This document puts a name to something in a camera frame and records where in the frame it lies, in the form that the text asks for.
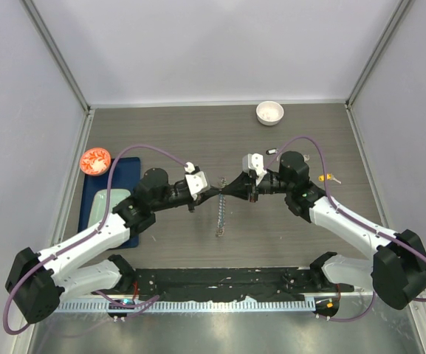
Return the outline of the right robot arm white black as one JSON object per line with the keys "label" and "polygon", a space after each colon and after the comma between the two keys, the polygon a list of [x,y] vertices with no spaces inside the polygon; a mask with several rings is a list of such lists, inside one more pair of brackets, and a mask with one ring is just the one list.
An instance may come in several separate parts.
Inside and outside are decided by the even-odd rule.
{"label": "right robot arm white black", "polygon": [[223,194],[255,202],[260,195],[284,194],[294,215],[342,238],[364,259],[329,254],[309,276],[313,288],[327,291],[334,284],[373,291],[384,303],[401,310],[426,290],[426,251],[420,237],[378,226],[328,197],[309,177],[302,154],[287,151],[278,171],[264,167],[262,155],[243,158],[243,171],[222,189]]}

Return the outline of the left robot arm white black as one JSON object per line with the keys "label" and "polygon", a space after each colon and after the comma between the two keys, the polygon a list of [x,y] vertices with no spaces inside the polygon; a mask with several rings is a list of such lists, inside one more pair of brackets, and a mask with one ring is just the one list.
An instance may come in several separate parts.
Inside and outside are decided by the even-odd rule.
{"label": "left robot arm white black", "polygon": [[120,255],[94,266],[86,262],[144,232],[155,223],[156,212],[182,206],[193,209],[219,193],[198,167],[188,168],[175,184],[169,183],[165,170],[148,170],[131,194],[96,224],[48,249],[35,252],[26,247],[15,256],[5,283],[9,298],[3,317],[16,305],[27,324],[33,325],[73,297],[110,289],[128,293],[134,269]]}

